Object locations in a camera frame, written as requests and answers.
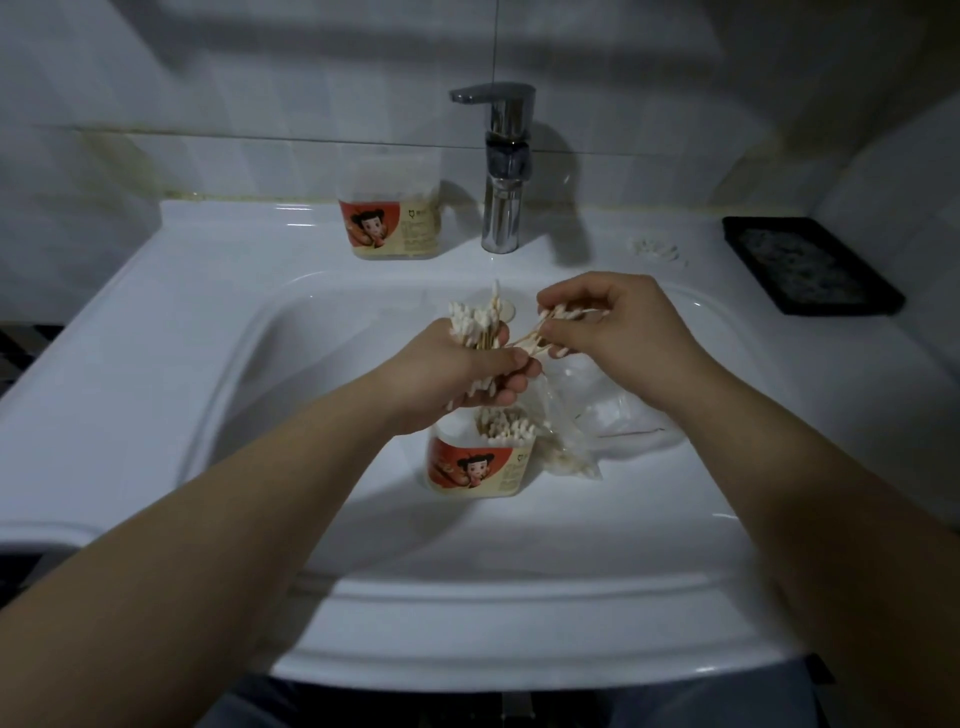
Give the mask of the person's left hand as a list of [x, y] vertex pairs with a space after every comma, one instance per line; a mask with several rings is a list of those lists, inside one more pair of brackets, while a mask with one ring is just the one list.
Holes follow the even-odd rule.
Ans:
[[[411, 434], [434, 425], [445, 405], [480, 373], [480, 359], [450, 338], [450, 321], [432, 321], [402, 349], [371, 372], [372, 387], [392, 434]], [[480, 400], [461, 408], [481, 406]]]

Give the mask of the clear plastic bag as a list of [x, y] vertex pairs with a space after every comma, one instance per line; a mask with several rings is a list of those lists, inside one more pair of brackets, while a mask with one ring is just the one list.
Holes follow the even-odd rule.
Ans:
[[676, 447], [687, 437], [660, 410], [576, 354], [547, 358], [524, 394], [537, 426], [534, 460], [548, 474], [602, 480], [601, 459], [631, 459]]

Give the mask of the person's right hand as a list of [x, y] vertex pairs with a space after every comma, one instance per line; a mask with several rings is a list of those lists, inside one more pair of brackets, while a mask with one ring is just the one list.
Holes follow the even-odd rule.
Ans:
[[673, 414], [720, 370], [664, 289], [647, 274], [609, 274], [609, 310], [587, 354], [615, 383]]

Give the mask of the clear swab box cartoon label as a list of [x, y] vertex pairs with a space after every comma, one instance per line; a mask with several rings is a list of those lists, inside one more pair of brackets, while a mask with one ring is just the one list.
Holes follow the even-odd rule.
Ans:
[[431, 427], [425, 455], [427, 483], [450, 497], [511, 497], [522, 489], [537, 438], [522, 447], [484, 442], [474, 424], [479, 408], [456, 409]]
[[441, 160], [436, 151], [341, 151], [337, 201], [354, 255], [438, 255]]

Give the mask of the few wooden cotton swabs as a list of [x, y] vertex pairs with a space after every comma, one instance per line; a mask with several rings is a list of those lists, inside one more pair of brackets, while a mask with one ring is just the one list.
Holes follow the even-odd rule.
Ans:
[[587, 321], [595, 323], [609, 314], [609, 311], [601, 308], [567, 308], [565, 304], [560, 304], [552, 308], [541, 307], [537, 313], [537, 320], [534, 326], [524, 335], [510, 341], [509, 348], [520, 348], [530, 357], [538, 358], [547, 355], [555, 345], [547, 341], [542, 334], [542, 328], [547, 321]]

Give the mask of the black rectangular tray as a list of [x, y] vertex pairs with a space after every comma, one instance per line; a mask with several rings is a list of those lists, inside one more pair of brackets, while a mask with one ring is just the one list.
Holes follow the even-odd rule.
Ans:
[[783, 314], [893, 316], [906, 297], [809, 217], [726, 216], [727, 245]]

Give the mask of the bundle of cotton swabs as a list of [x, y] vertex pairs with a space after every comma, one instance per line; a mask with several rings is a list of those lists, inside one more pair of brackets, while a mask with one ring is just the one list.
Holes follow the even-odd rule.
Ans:
[[[454, 300], [448, 308], [449, 337], [465, 352], [471, 362], [480, 359], [480, 352], [508, 348], [508, 338], [502, 333], [508, 328], [516, 314], [516, 308], [507, 299], [500, 285], [500, 280], [492, 280], [489, 293], [486, 297], [475, 297], [468, 301]], [[469, 382], [457, 391], [444, 406], [443, 412], [449, 414], [456, 409], [468, 406], [471, 402], [480, 401], [480, 391], [489, 389], [494, 391], [492, 380], [480, 379], [480, 372], [474, 371]]]

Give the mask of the upright cluster of cotton swabs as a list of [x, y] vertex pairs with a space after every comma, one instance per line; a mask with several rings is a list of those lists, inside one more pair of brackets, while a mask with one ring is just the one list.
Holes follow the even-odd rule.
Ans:
[[482, 407], [474, 416], [479, 437], [498, 448], [530, 447], [539, 428], [522, 407]]

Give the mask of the person's right forearm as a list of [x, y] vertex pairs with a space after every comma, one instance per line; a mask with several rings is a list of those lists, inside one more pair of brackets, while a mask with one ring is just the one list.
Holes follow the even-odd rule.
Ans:
[[667, 412], [837, 681], [898, 728], [960, 728], [960, 537], [710, 357]]

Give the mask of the person's left forearm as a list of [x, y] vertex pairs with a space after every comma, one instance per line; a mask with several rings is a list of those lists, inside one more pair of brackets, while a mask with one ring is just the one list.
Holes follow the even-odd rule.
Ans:
[[382, 365], [82, 548], [0, 611], [0, 728], [193, 724], [366, 468], [451, 399]]

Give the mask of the chrome faucet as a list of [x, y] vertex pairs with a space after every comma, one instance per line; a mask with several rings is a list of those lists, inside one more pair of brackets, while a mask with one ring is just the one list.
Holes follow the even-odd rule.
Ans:
[[530, 139], [536, 89], [517, 81], [491, 81], [449, 91], [451, 102], [486, 108], [486, 191], [481, 244], [510, 254], [521, 245], [522, 195], [533, 174]]

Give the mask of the white ceramic sink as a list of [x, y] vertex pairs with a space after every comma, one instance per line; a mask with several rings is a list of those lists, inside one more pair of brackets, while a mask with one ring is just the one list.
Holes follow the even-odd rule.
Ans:
[[[960, 527], [960, 385], [886, 318], [787, 317], [715, 215], [541, 218], [495, 256], [373, 262], [333, 205], [166, 202], [162, 226], [0, 398], [0, 546], [80, 548], [498, 280], [521, 334], [581, 269], [648, 272], [702, 346]], [[269, 637], [273, 674], [402, 691], [603, 688], [801, 650], [688, 443], [467, 504], [390, 443]]]

